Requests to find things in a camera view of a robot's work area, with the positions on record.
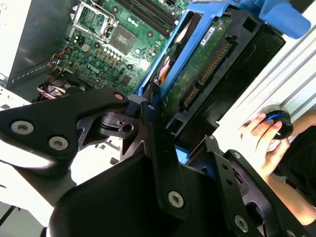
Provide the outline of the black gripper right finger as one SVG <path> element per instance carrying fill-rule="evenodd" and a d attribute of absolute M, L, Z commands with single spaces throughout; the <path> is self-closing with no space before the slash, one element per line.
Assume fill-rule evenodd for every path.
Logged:
<path fill-rule="evenodd" d="M 213 136 L 204 139 L 203 167 L 214 173 L 233 225 L 243 237 L 308 237 L 277 195 L 237 151 L 224 154 Z"/>

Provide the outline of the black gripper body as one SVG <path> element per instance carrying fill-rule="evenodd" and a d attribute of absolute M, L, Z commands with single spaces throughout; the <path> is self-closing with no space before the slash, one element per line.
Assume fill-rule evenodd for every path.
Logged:
<path fill-rule="evenodd" d="M 158 207 L 151 165 L 146 158 L 119 163 L 72 188 L 50 218 L 52 237 L 234 237 L 233 217 L 223 210 L 210 177 L 181 166 L 191 211 L 172 220 Z"/>

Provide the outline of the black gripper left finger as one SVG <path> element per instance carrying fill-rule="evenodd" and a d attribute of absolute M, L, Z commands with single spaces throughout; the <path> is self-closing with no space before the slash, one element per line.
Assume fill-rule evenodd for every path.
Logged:
<path fill-rule="evenodd" d="M 108 136 L 123 139 L 121 160 L 151 161 L 160 212 L 175 220 L 189 214 L 186 188 L 173 136 L 161 124 L 160 87 L 150 97 L 126 96 L 110 88 L 74 89 L 61 98 L 0 113 L 1 161 L 43 176 L 61 176 L 77 153 Z"/>

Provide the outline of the bare person hand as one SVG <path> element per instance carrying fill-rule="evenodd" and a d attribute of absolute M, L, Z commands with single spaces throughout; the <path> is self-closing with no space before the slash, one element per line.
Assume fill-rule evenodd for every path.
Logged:
<path fill-rule="evenodd" d="M 269 150 L 275 135 L 282 128 L 282 122 L 265 121 L 265 117 L 265 113 L 260 113 L 238 130 L 240 153 L 263 180 L 268 179 L 289 148 L 289 141 L 283 139 L 273 150 Z"/>

